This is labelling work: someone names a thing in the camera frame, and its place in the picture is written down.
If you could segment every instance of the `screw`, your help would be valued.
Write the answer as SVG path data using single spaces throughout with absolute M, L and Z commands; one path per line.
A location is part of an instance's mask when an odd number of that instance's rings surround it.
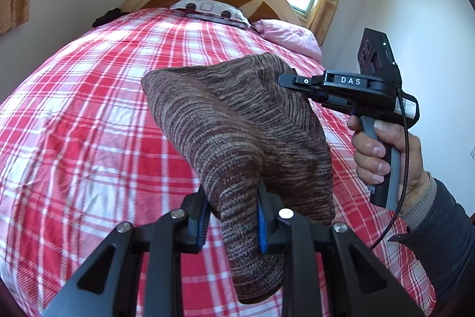
M 279 210 L 279 216 L 282 219 L 290 219 L 294 216 L 294 212 L 291 209 L 281 209 Z
M 116 228 L 118 232 L 128 232 L 132 228 L 132 225 L 129 222 L 122 222 Z
M 186 212 L 183 209 L 174 209 L 171 211 L 170 215 L 172 219 L 181 219 L 186 215 Z
M 346 231 L 348 231 L 348 226 L 344 223 L 336 222 L 336 223 L 333 224 L 333 229 L 336 232 L 346 232 Z

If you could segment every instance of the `label sticker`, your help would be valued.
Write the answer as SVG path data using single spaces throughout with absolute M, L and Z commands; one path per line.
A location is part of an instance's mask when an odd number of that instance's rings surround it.
M 417 104 L 414 101 L 410 101 L 405 98 L 402 99 L 402 103 L 404 104 L 404 112 L 406 114 L 406 117 L 413 119 L 416 116 Z M 400 114 L 402 116 L 401 107 L 399 105 L 399 99 L 397 97 L 396 97 L 396 106 L 394 108 L 394 113 Z

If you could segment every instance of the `red and white checkered blanket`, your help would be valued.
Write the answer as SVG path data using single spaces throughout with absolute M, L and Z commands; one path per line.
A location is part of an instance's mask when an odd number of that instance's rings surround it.
M 199 186 L 153 121 L 142 76 L 264 52 L 301 75 L 323 72 L 250 31 L 142 10 L 65 46 L 0 106 L 0 274 L 29 316 L 43 311 L 116 224 L 154 222 Z M 369 245 L 390 213 L 369 204 L 356 177 L 346 116 L 312 105 L 331 148 L 336 220 Z M 405 231 L 402 221 L 395 229 Z M 435 294 L 414 254 L 386 241 L 375 253 L 428 313 Z M 182 258 L 182 288 L 186 316 L 280 315 L 281 290 L 259 304 L 239 304 L 213 217 L 203 252 Z

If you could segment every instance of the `black cloth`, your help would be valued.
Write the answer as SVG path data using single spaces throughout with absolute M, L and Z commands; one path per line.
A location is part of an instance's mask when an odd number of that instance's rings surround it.
M 99 27 L 99 26 L 102 26 L 103 24 L 106 24 L 106 23 L 109 23 L 109 22 L 112 22 L 114 21 L 115 19 L 123 16 L 123 15 L 127 15 L 129 14 L 128 12 L 122 12 L 121 9 L 119 9 L 118 7 L 116 7 L 115 9 L 113 10 L 109 10 L 108 12 L 106 12 L 103 16 L 99 17 L 98 19 L 96 19 L 94 21 L 94 23 L 92 24 L 92 27 Z
M 437 194 L 422 223 L 393 236 L 411 249 L 436 292 L 431 316 L 475 315 L 475 228 L 464 209 L 437 181 Z

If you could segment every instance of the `pillow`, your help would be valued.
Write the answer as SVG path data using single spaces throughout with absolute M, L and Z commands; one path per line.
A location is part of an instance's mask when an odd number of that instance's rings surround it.
M 212 0 L 180 0 L 170 7 L 170 10 L 175 9 L 186 10 L 189 14 L 211 15 L 226 21 L 241 22 L 251 27 L 241 10 L 227 3 Z
M 262 38 L 277 43 L 295 53 L 306 55 L 317 62 L 322 61 L 322 51 L 314 34 L 305 27 L 279 21 L 261 19 L 252 24 Z
M 249 26 L 244 22 L 238 21 L 228 21 L 227 19 L 222 19 L 221 17 L 217 17 L 214 15 L 208 14 L 186 14 L 189 18 L 201 19 L 203 21 L 211 21 L 216 23 L 228 24 L 230 26 L 240 27 L 241 29 L 248 29 Z

